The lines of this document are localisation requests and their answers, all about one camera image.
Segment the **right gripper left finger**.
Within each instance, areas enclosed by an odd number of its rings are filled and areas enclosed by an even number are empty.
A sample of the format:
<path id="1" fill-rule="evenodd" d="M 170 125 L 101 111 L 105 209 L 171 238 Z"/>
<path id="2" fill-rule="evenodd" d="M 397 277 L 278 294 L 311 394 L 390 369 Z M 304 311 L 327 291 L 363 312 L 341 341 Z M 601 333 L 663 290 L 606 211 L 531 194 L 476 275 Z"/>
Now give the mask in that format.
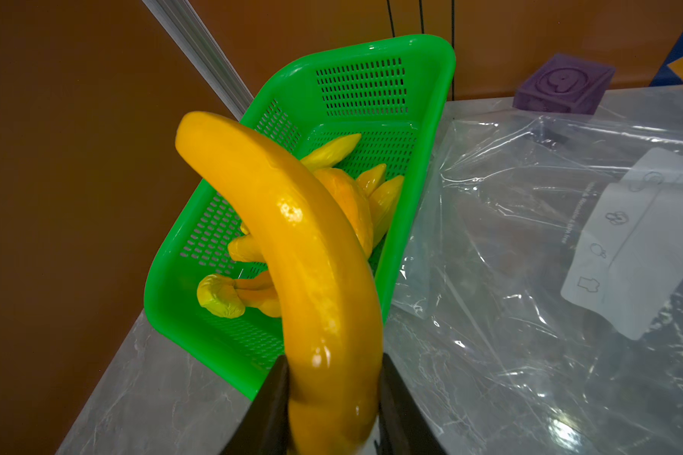
<path id="1" fill-rule="evenodd" d="M 220 452 L 232 454 L 286 454 L 290 441 L 288 398 L 290 369 L 286 356 L 278 356 L 256 398 Z"/>

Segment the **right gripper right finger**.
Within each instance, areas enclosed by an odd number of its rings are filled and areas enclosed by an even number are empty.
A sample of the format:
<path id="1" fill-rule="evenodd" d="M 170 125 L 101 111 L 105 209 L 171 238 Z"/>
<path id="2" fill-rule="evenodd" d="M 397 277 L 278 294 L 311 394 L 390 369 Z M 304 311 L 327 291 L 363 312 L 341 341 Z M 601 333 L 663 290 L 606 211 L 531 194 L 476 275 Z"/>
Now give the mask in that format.
<path id="1" fill-rule="evenodd" d="M 386 353 L 379 379 L 379 440 L 375 448 L 377 454 L 447 454 Z"/>

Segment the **single yellow banana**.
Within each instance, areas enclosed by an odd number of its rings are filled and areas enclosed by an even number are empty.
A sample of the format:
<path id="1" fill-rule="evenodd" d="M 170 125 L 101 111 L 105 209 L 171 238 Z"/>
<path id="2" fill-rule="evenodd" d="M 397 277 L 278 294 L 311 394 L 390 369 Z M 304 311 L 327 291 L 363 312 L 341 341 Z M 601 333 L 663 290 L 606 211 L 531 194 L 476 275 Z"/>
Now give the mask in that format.
<path id="1" fill-rule="evenodd" d="M 313 172 L 340 206 L 353 227 L 366 258 L 374 248 L 374 227 L 370 205 L 364 191 L 347 173 L 336 168 L 322 168 Z"/>
<path id="2" fill-rule="evenodd" d="M 332 168 L 348 157 L 361 139 L 362 134 L 340 136 L 303 157 L 301 163 L 311 172 L 323 168 Z"/>
<path id="3" fill-rule="evenodd" d="M 354 454 L 379 409 L 382 321 L 364 250 L 339 205 L 292 154 L 236 121 L 191 112 L 176 149 L 235 209 L 269 267 L 290 364 L 300 454 Z"/>

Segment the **clear zip-top bag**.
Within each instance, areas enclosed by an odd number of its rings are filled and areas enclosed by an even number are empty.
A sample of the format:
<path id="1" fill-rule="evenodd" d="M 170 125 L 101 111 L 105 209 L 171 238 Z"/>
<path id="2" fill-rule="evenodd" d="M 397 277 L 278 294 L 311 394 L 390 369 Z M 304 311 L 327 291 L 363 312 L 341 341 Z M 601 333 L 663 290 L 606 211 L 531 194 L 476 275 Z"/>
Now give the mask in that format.
<path id="1" fill-rule="evenodd" d="M 683 454 L 683 126 L 445 119 L 386 348 L 451 454 Z"/>

